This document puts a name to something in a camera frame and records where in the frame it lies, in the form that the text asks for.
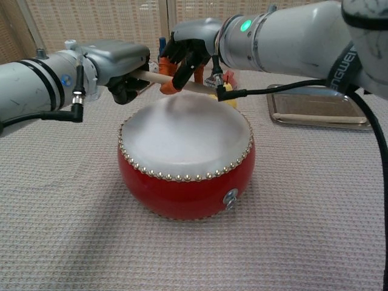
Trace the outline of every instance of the wooden stick on tray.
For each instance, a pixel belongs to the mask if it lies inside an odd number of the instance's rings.
[[[289,121],[311,121],[311,122],[326,122],[326,123],[366,123],[366,117],[352,116],[319,116],[319,115],[303,115],[303,114],[282,114],[274,113],[273,118]]]

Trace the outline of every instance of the drum rim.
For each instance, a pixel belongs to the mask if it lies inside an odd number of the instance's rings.
[[[252,126],[250,125],[249,120],[247,119],[247,117],[244,114],[242,114],[238,109],[235,109],[235,110],[237,112],[239,112],[239,114],[241,114],[241,116],[246,120],[246,122],[249,126],[250,137],[249,137],[248,145],[244,149],[244,151],[241,153],[240,158],[236,159],[236,161],[230,162],[230,164],[224,166],[223,169],[215,170],[212,173],[207,172],[205,177],[203,177],[201,174],[197,174],[194,176],[190,176],[190,175],[173,176],[173,175],[170,175],[168,173],[162,173],[162,172],[156,173],[152,169],[147,169],[146,167],[142,166],[140,163],[135,161],[130,156],[130,153],[124,148],[124,144],[122,141],[122,128],[125,125],[125,123],[128,122],[134,115],[132,115],[129,118],[127,118],[126,120],[124,120],[124,122],[120,125],[119,130],[118,130],[118,132],[119,132],[119,134],[118,134],[118,146],[119,146],[121,155],[135,170],[139,170],[141,173],[148,175],[149,177],[154,177],[154,178],[163,179],[166,181],[174,181],[174,182],[193,182],[193,181],[200,182],[202,180],[210,180],[210,179],[218,178],[221,175],[225,175],[225,174],[229,173],[231,170],[238,167],[243,162],[243,160],[245,160],[247,158],[248,154],[250,153],[250,151],[253,147],[254,134],[253,134]]]

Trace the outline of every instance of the green indicator light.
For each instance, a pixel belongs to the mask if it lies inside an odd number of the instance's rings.
[[[252,20],[245,21],[243,24],[241,24],[240,30],[242,32],[246,31],[250,27],[251,24],[252,24]]]

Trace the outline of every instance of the yellow object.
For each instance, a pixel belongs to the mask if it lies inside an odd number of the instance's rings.
[[[232,91],[233,90],[233,87],[232,85],[230,85],[229,83],[224,83],[224,87],[227,91]],[[212,97],[213,99],[216,99],[218,100],[217,96],[216,95],[209,95],[210,97]],[[232,106],[233,108],[237,109],[237,100],[236,99],[232,99],[232,100],[225,100],[225,101],[222,101],[230,106]]]

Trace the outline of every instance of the cable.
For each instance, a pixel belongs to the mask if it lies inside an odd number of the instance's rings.
[[[26,115],[18,116],[15,118],[10,118],[10,119],[2,122],[2,126],[3,126],[3,128],[6,128],[8,126],[11,126],[11,125],[19,123],[19,122],[23,122],[23,121],[31,120],[31,119],[40,119],[40,118],[41,118],[40,112],[26,114]]]
[[[377,117],[374,115],[370,107],[365,101],[353,90],[346,92],[346,96],[350,97],[357,106],[363,111],[366,118],[369,120],[372,126],[373,132],[375,133],[377,144],[380,150],[381,162],[383,164],[383,181],[384,181],[384,230],[386,238],[386,262],[384,268],[384,279],[383,279],[383,291],[388,291],[388,149],[387,142],[384,137],[384,133],[381,130],[380,124]]]
[[[84,67],[79,61],[77,61],[77,63],[78,65],[76,66],[76,84],[73,89],[73,105],[71,111],[40,111],[36,113],[21,115],[15,118],[10,118],[8,120],[5,120],[4,122],[1,122],[1,131],[3,131],[4,128],[13,124],[32,119],[82,122],[84,116],[84,106],[82,103],[85,97]]]
[[[282,85],[274,88],[267,88],[267,89],[259,89],[259,90],[242,89],[242,90],[235,90],[235,91],[220,92],[220,94],[217,94],[217,97],[219,101],[225,101],[225,100],[236,99],[239,97],[246,97],[248,95],[262,95],[262,94],[276,93],[276,92],[291,90],[291,89],[305,87],[305,86],[325,86],[325,83],[326,83],[326,80],[324,79],[306,80],[306,81],[295,82],[295,83]]]

